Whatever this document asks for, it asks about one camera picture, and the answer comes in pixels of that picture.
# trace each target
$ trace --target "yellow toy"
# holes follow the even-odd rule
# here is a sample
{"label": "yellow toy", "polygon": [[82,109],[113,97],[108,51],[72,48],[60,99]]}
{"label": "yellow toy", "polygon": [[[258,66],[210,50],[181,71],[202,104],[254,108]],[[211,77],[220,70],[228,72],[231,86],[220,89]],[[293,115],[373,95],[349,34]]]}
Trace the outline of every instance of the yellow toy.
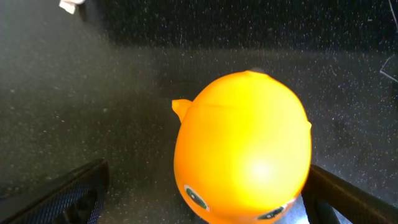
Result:
{"label": "yellow toy", "polygon": [[311,162],[311,124],[292,91],[245,71],[172,108],[181,121],[175,180],[196,214],[212,224],[274,223],[290,208]]}

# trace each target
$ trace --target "orange rubber duck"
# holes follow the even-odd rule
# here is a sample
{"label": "orange rubber duck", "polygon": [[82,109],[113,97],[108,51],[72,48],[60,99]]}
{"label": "orange rubber duck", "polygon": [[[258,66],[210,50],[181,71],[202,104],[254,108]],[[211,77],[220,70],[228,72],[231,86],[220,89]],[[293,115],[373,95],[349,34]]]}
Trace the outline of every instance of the orange rubber duck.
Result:
{"label": "orange rubber duck", "polygon": [[238,72],[172,108],[181,121],[175,180],[197,215],[212,224],[274,223],[291,207],[311,162],[311,124],[291,90]]}

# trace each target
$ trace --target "white object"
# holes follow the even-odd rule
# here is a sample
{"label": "white object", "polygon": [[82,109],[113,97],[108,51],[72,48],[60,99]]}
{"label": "white object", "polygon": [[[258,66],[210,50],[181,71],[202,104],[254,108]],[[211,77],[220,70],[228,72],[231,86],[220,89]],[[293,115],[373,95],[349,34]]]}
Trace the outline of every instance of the white object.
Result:
{"label": "white object", "polygon": [[85,0],[61,0],[59,6],[70,14],[74,14],[76,10],[76,5],[81,4],[84,1]]}

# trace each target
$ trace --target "painted eye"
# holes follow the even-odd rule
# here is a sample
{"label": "painted eye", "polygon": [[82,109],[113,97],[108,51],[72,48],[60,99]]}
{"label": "painted eye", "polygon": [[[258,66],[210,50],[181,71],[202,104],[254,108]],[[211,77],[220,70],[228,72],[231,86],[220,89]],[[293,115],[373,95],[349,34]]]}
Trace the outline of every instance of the painted eye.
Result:
{"label": "painted eye", "polygon": [[188,185],[184,185],[185,192],[187,193],[188,197],[193,200],[197,205],[201,206],[201,208],[204,208],[208,211],[210,211],[209,206],[206,204],[206,202],[193,190],[191,189]]}
{"label": "painted eye", "polygon": [[273,209],[270,212],[260,215],[257,219],[258,220],[267,220],[267,219],[274,218],[275,216],[281,214],[285,210],[286,207],[287,207],[287,205],[284,205],[279,208]]}

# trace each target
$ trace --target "scratch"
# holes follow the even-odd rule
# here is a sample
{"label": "scratch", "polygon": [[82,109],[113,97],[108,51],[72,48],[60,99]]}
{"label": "scratch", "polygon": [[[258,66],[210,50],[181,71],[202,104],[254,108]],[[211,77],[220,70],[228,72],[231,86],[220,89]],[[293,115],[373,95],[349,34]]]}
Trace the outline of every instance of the scratch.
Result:
{"label": "scratch", "polygon": [[333,67],[332,67],[331,65],[329,65],[329,66],[330,66],[331,72],[332,72],[335,76],[337,76],[336,72],[333,70]]}
{"label": "scratch", "polygon": [[394,18],[394,21],[396,22],[397,32],[398,32],[398,22],[397,22],[396,14],[394,13],[394,10],[392,9],[391,0],[388,0],[388,3],[390,4],[391,13],[392,13],[392,16]]}
{"label": "scratch", "polygon": [[392,78],[389,74],[387,74],[386,72],[383,72],[383,71],[382,71],[383,68],[387,65],[387,62],[388,62],[390,59],[392,59],[393,57],[395,57],[395,56],[396,56],[395,54],[391,55],[391,56],[386,60],[386,62],[384,62],[384,65],[380,68],[380,73],[383,74],[383,75],[385,75],[387,78],[390,78],[391,80],[393,80],[393,81],[395,81],[396,83],[398,83],[398,80],[396,80],[395,78]]}

